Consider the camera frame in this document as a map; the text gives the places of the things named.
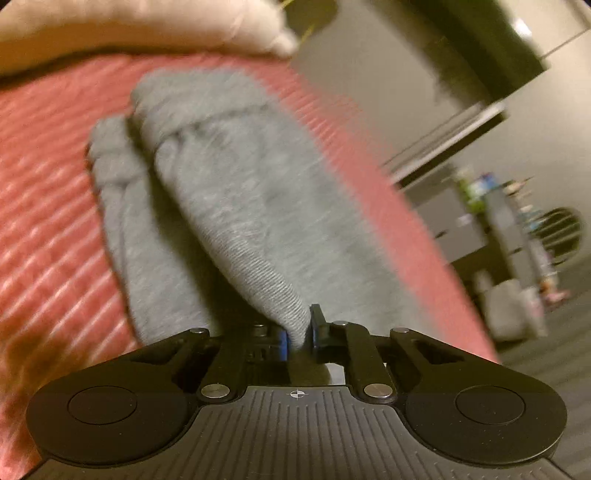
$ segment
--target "bed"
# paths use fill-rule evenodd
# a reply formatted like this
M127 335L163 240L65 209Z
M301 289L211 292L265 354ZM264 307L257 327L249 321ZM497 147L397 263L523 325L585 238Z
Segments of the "bed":
M147 72L220 66L255 76L313 133L444 340L496 361L458 279L371 149L321 108L288 64L210 53L95 56L0 91L2 480L39 460L25 410L42 385L139 345L105 250L85 160L90 129L126 111Z

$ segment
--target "white pillow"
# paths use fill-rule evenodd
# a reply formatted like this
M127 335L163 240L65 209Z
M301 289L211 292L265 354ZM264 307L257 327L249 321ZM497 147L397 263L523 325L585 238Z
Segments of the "white pillow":
M12 0L0 11L0 75L101 47L295 53L273 0Z

